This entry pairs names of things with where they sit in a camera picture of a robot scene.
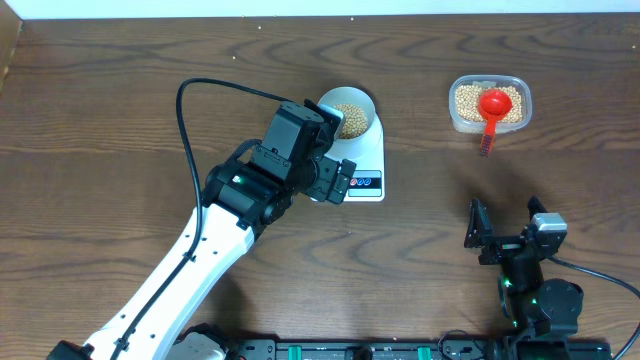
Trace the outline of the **red plastic measuring scoop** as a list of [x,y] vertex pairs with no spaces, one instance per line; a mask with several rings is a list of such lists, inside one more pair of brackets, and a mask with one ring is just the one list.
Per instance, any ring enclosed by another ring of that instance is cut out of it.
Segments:
[[477,110],[486,121],[480,145],[480,154],[482,156],[488,157],[491,154],[495,142],[497,124],[508,115],[512,107],[511,98],[502,90],[489,89],[480,95]]

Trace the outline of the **white plastic bowl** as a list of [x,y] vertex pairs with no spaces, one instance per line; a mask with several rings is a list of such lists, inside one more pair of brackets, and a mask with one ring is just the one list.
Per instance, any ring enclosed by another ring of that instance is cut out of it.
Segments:
[[355,87],[338,87],[324,94],[319,102],[338,110],[344,122],[338,131],[330,153],[338,158],[355,159],[367,152],[372,130],[375,105],[363,91]]

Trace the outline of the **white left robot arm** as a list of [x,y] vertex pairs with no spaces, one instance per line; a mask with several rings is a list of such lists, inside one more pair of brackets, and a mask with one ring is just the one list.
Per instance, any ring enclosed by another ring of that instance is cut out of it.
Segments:
[[222,275],[302,193],[343,202],[356,165],[328,152],[342,112],[284,101],[264,139],[244,141],[197,189],[180,237],[127,304],[83,344],[60,341],[51,359],[183,358],[176,342]]

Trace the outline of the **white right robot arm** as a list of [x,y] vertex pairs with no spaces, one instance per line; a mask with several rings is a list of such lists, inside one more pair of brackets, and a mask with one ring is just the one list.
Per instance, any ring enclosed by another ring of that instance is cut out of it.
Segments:
[[481,265],[498,265],[498,290],[503,314],[512,333],[490,340],[487,359],[568,359],[567,340],[578,331],[584,292],[575,283],[545,279],[541,262],[555,255],[568,225],[558,213],[546,210],[537,197],[529,199],[530,221],[518,235],[498,236],[487,208],[479,199],[470,203],[466,248],[478,248]]

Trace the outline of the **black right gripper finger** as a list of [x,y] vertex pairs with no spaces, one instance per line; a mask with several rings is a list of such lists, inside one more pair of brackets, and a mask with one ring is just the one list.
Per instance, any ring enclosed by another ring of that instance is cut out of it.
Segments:
[[464,247],[482,248],[493,238],[493,228],[489,220],[487,208],[478,198],[470,203],[470,218]]
[[547,209],[536,196],[532,196],[528,200],[527,208],[530,216],[534,216],[539,213],[547,213]]

